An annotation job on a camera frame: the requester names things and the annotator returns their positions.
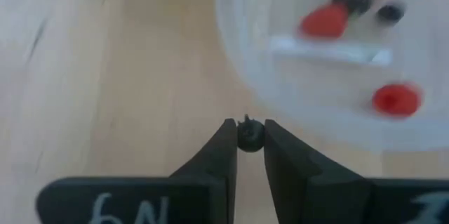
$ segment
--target wooden surface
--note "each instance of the wooden surface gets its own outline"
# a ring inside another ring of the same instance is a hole
[[[227,60],[214,4],[0,0],[1,223],[38,223],[34,198],[57,178],[166,176],[245,113],[366,176],[449,176],[446,150],[359,150],[269,110]],[[261,152],[239,152],[235,220],[277,223]]]

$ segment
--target clear plastic tray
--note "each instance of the clear plastic tray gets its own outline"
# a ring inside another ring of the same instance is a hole
[[[227,55],[268,105],[318,136],[370,150],[449,146],[449,1],[401,0],[405,17],[381,28],[374,14],[351,20],[334,42],[297,38],[302,17],[329,0],[217,0]],[[375,90],[409,81],[423,91],[408,119],[373,111]]]

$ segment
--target wooden table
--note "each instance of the wooden table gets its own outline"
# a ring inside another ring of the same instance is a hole
[[[214,0],[0,7],[2,223],[38,223],[34,198],[57,178],[167,176],[225,118],[245,113],[276,119],[366,176],[449,177],[448,150],[379,153],[329,143],[261,104],[223,52]],[[236,223],[277,223],[261,152],[239,152],[237,183]]]

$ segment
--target plastic container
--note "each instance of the plastic container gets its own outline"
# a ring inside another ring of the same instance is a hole
[[[239,76],[271,107],[329,140],[369,150],[449,146],[449,3],[402,0],[394,27],[375,23],[388,0],[352,20],[334,42],[297,38],[300,19],[329,0],[216,0],[224,47]],[[371,107],[373,93],[409,81],[423,91],[412,117],[392,119]]]

